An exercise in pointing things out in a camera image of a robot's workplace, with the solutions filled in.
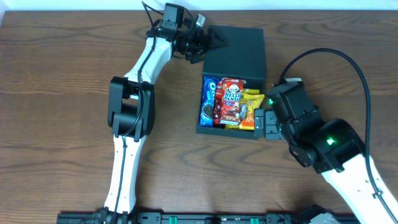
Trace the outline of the dark green box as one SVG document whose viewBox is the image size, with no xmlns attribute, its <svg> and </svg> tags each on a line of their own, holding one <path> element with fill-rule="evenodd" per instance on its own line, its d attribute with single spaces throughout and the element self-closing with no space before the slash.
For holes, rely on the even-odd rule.
<svg viewBox="0 0 398 224">
<path fill-rule="evenodd" d="M 239 78 L 244 87 L 266 91 L 266 51 L 262 29 L 210 26 L 226 42 L 226 46 L 207 51 L 202 76 Z"/>
</svg>

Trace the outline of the yellow orange snack packet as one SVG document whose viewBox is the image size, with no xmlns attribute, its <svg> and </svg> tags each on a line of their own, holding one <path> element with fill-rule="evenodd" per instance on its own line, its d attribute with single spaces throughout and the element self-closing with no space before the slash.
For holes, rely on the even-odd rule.
<svg viewBox="0 0 398 224">
<path fill-rule="evenodd" d="M 250 95 L 245 93 L 240 102 L 239 129 L 254 130 L 254 112 L 260 108 L 264 95 Z"/>
</svg>

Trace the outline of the Hello Panda biscuit box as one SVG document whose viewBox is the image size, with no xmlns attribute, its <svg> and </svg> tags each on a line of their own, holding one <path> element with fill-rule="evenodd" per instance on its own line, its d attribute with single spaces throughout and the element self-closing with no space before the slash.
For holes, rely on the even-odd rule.
<svg viewBox="0 0 398 224">
<path fill-rule="evenodd" d="M 240 122 L 240 101 L 245 80 L 224 77 L 217 84 L 213 106 L 215 125 L 238 125 Z"/>
</svg>

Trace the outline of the yellow snack bag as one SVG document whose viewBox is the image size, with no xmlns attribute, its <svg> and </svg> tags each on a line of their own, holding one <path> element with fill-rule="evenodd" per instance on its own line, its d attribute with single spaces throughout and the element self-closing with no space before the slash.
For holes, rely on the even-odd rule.
<svg viewBox="0 0 398 224">
<path fill-rule="evenodd" d="M 242 129 L 246 131 L 254 130 L 254 112 L 258 109 L 264 95 L 259 93 L 259 90 L 244 89 L 243 95 L 240 101 L 240 112 L 239 112 L 239 124 L 225 126 L 226 129 Z"/>
</svg>

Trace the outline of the blue Oreo cookie pack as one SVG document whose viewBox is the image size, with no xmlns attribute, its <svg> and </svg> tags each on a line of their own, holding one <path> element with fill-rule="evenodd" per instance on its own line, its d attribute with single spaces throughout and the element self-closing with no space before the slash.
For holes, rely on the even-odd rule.
<svg viewBox="0 0 398 224">
<path fill-rule="evenodd" d="M 202 127 L 213 126 L 213 107 L 217 84 L 220 81 L 217 78 L 204 76 L 203 88 L 201 94 L 201 108 L 198 125 Z"/>
</svg>

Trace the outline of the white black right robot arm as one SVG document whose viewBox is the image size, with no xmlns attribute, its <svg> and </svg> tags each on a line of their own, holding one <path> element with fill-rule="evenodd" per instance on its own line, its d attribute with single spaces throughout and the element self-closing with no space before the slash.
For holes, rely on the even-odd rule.
<svg viewBox="0 0 398 224">
<path fill-rule="evenodd" d="M 397 200 L 347 121 L 322 120 L 299 78 L 282 82 L 267 98 L 271 110 L 255 110 L 255 134 L 285 140 L 295 160 L 321 174 L 360 223 L 397 223 Z"/>
</svg>

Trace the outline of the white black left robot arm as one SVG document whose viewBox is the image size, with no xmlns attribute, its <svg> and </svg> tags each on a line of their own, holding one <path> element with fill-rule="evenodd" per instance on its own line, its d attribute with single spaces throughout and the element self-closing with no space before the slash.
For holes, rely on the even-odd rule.
<svg viewBox="0 0 398 224">
<path fill-rule="evenodd" d="M 114 141 L 111 183 L 98 223 L 130 223 L 136 206 L 141 151 L 155 121 L 155 83 L 174 53 L 191 64 L 228 44 L 222 32 L 204 28 L 205 17 L 167 3 L 160 18 L 149 18 L 145 47 L 136 64 L 109 84 L 108 126 Z"/>
</svg>

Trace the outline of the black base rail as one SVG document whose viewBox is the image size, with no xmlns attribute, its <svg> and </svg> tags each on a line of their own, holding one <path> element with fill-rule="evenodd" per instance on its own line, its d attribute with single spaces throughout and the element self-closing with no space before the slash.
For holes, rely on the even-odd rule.
<svg viewBox="0 0 398 224">
<path fill-rule="evenodd" d="M 110 223 L 111 217 L 101 219 L 98 213 L 58 214 L 56 224 Z M 294 223 L 289 214 L 270 213 L 267 215 L 182 215 L 142 212 L 127 218 L 127 224 L 289 224 Z"/>
</svg>

